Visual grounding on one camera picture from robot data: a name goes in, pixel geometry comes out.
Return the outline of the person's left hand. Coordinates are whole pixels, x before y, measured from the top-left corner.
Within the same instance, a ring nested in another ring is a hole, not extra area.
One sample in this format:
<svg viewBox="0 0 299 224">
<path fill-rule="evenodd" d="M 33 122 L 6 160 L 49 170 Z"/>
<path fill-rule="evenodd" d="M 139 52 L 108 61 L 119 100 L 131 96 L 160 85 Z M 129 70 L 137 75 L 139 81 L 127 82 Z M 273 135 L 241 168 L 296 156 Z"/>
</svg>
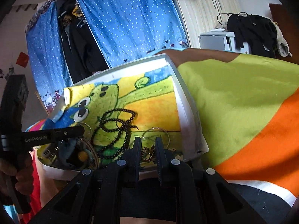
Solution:
<svg viewBox="0 0 299 224">
<path fill-rule="evenodd" d="M 15 188 L 21 194 L 29 196 L 33 192 L 33 159 L 29 153 L 21 155 L 24 167 L 17 170 L 4 159 L 1 159 L 1 194 L 9 195 L 6 180 L 14 176 L 17 180 Z"/>
</svg>

